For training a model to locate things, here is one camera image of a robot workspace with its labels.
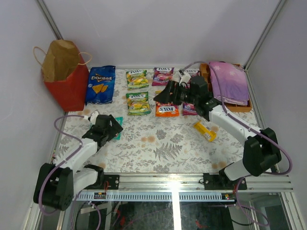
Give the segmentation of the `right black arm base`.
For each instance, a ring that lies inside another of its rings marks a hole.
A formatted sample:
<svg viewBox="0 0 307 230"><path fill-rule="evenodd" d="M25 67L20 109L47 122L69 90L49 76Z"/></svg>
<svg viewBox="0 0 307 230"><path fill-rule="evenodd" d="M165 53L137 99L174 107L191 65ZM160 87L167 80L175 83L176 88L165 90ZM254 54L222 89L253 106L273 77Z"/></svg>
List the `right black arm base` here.
<svg viewBox="0 0 307 230"><path fill-rule="evenodd" d="M205 190L234 190L239 180L231 181L224 174L203 174Z"/></svg>

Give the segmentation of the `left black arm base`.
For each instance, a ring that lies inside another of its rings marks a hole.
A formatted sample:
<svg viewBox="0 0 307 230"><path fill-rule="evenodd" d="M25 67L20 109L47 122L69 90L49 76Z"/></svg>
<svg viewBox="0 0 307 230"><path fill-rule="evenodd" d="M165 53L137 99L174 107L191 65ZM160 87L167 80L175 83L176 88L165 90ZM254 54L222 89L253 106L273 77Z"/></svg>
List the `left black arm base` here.
<svg viewBox="0 0 307 230"><path fill-rule="evenodd" d="M120 176L116 174L107 174L98 176L98 179L93 185L90 185L89 189L107 189L118 190Z"/></svg>

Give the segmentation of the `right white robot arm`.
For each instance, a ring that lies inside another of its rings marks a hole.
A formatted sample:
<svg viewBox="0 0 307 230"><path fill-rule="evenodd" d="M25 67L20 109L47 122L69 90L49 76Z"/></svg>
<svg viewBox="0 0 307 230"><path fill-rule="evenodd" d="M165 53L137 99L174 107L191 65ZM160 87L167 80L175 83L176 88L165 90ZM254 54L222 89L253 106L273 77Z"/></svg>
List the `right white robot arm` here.
<svg viewBox="0 0 307 230"><path fill-rule="evenodd" d="M242 177L263 174L282 159L275 132L270 128L250 126L227 110L222 102L208 91L207 82L201 76L192 77L190 85L169 81L154 97L154 101L194 105L199 116L226 130L243 146L243 158L219 171L219 185L224 189L231 188L236 180Z"/></svg>

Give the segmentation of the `orange snack package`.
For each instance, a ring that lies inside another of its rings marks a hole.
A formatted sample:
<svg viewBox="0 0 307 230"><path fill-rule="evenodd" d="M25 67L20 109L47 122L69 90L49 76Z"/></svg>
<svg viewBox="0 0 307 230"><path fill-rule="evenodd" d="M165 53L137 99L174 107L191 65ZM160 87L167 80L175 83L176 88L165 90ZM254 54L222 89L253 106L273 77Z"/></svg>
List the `orange snack package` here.
<svg viewBox="0 0 307 230"><path fill-rule="evenodd" d="M179 116L179 109L177 105L172 103L155 102L155 116L156 117L177 117Z"/></svg>

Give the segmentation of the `blue Doritos chip bag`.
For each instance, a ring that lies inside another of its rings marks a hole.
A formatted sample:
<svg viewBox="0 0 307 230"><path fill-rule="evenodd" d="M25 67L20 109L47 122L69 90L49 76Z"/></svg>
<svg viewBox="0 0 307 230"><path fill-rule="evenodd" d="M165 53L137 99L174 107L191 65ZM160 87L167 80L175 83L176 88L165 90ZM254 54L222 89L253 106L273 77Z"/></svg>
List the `blue Doritos chip bag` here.
<svg viewBox="0 0 307 230"><path fill-rule="evenodd" d="M115 66L92 67L89 72L85 104L108 104L113 101Z"/></svg>

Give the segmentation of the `yellow snack bar packet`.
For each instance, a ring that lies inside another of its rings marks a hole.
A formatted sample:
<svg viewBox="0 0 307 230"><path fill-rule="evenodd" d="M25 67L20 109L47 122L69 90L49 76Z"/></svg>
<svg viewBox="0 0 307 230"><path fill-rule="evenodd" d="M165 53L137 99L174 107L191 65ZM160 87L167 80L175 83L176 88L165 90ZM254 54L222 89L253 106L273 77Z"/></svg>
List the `yellow snack bar packet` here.
<svg viewBox="0 0 307 230"><path fill-rule="evenodd" d="M193 125L193 127L202 135L205 137L205 139L208 142L212 142L215 140L216 138L216 133L210 129L208 129L207 127L205 127L201 121L195 123Z"/></svg>

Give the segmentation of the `teal snack package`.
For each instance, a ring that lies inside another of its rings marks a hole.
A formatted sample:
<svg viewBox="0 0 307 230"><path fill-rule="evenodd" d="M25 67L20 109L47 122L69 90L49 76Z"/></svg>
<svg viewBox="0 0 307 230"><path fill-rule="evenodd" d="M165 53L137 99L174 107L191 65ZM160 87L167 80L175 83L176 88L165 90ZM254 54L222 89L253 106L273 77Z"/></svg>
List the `teal snack package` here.
<svg viewBox="0 0 307 230"><path fill-rule="evenodd" d="M116 119L116 121L122 126L123 117L116 117L115 119ZM114 137L114 140L120 140L120 137L121 137L121 132L119 132L119 133L117 134L117 136Z"/></svg>

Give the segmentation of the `green snack package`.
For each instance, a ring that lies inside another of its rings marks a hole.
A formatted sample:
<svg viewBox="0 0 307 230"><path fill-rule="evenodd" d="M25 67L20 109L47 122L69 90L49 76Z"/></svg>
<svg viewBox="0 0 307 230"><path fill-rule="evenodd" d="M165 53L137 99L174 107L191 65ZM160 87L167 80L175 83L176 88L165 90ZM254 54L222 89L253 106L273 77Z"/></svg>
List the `green snack package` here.
<svg viewBox="0 0 307 230"><path fill-rule="evenodd" d="M146 88L149 86L147 70L137 69L126 72L128 90Z"/></svg>

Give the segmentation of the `red paper bag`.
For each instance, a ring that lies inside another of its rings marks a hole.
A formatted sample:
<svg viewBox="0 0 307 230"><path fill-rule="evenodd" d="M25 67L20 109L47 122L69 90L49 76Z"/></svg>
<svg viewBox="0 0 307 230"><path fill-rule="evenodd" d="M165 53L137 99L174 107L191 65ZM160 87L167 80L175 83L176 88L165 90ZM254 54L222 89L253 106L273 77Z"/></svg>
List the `red paper bag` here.
<svg viewBox="0 0 307 230"><path fill-rule="evenodd" d="M43 83L53 98L65 112L76 112L84 109L89 71L87 63L92 56L81 52L68 40L54 40L45 58L40 62Z"/></svg>

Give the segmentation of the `purple candy bag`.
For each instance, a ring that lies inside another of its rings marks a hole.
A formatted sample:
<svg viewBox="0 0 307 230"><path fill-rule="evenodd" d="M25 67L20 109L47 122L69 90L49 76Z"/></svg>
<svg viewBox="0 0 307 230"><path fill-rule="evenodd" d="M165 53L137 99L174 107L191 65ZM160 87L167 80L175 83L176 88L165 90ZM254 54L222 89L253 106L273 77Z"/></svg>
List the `purple candy bag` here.
<svg viewBox="0 0 307 230"><path fill-rule="evenodd" d="M173 78L174 68L159 68L153 69L153 82L152 86L166 86Z"/></svg>
<svg viewBox="0 0 307 230"><path fill-rule="evenodd" d="M183 103L182 114L183 115L197 115L197 112L193 104Z"/></svg>
<svg viewBox="0 0 307 230"><path fill-rule="evenodd" d="M200 75L200 71L199 70L195 70L195 69L188 69L188 70L186 70L186 72L190 75L190 79L189 79L188 83L190 83L190 80L193 77L196 77L196 76Z"/></svg>

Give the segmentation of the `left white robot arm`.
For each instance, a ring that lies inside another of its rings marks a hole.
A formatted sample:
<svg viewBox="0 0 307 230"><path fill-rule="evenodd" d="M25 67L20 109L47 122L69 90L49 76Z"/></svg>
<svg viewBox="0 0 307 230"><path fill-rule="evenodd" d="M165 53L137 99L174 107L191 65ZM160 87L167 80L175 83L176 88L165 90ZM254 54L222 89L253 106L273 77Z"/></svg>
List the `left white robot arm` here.
<svg viewBox="0 0 307 230"><path fill-rule="evenodd" d="M62 154L53 163L44 163L39 171L33 201L40 209L51 207L66 210L83 189L106 189L102 167L85 162L105 144L114 139L122 130L121 124L112 115L95 112L84 116L91 124L89 130L78 138L79 146L69 154Z"/></svg>

